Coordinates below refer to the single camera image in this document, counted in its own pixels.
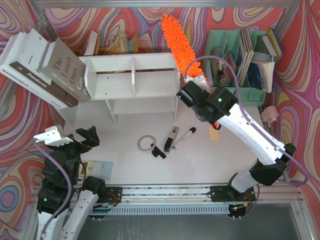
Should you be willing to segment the orange microfiber duster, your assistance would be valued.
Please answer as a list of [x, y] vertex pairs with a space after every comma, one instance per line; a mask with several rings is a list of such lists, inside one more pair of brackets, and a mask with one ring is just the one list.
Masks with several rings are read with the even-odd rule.
[[185, 77], [204, 76], [200, 63], [196, 61], [196, 54], [184, 34], [179, 20], [165, 13], [161, 19], [161, 29], [167, 45], [171, 49], [178, 70]]

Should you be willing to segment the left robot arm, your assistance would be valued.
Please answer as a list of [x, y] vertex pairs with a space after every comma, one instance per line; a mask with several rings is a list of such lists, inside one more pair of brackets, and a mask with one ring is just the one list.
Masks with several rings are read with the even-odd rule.
[[76, 240], [94, 204], [106, 193], [105, 181], [94, 176], [75, 188], [83, 166], [81, 155], [100, 144], [95, 126], [78, 128], [76, 133], [84, 140], [64, 135], [60, 125], [33, 137], [34, 146], [45, 156], [36, 205], [39, 240]]

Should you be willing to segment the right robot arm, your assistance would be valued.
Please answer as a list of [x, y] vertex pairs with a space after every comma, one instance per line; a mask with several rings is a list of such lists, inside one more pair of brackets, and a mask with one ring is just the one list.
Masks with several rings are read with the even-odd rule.
[[239, 100], [226, 88], [217, 87], [209, 93], [189, 81], [176, 94], [195, 112], [201, 122], [219, 123], [238, 136], [255, 153], [256, 162], [242, 172], [235, 173], [228, 184], [215, 192], [214, 202], [237, 202], [244, 192], [262, 184], [271, 186], [284, 173], [290, 157], [296, 151], [272, 137], [241, 108]]

